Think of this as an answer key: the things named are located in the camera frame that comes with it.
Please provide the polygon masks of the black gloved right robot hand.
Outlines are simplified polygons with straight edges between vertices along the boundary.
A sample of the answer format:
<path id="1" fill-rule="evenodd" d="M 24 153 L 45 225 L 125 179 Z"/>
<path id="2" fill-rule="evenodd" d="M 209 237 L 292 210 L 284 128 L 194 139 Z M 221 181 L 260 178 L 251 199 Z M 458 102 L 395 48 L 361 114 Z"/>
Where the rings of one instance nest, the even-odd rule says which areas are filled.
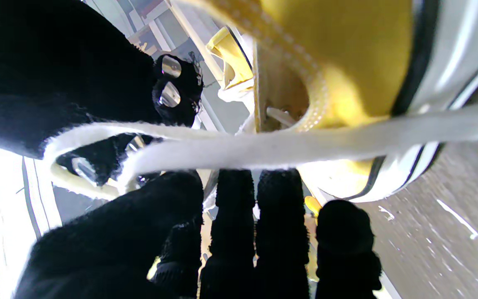
<path id="1" fill-rule="evenodd" d="M 0 149 L 43 159 L 83 124 L 192 127 L 203 82 L 194 63 L 140 51 L 77 0 L 0 0 Z"/>

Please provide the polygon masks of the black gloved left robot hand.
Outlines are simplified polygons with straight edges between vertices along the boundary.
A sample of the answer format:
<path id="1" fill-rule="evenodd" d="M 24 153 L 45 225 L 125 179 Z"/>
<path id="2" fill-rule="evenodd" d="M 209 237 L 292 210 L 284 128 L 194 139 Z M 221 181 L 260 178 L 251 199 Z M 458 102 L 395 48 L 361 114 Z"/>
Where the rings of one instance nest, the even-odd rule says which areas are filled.
<path id="1" fill-rule="evenodd" d="M 32 247 L 16 299 L 308 299 L 309 235 L 296 169 L 219 172 L 210 258 L 203 189 L 166 172 Z"/>

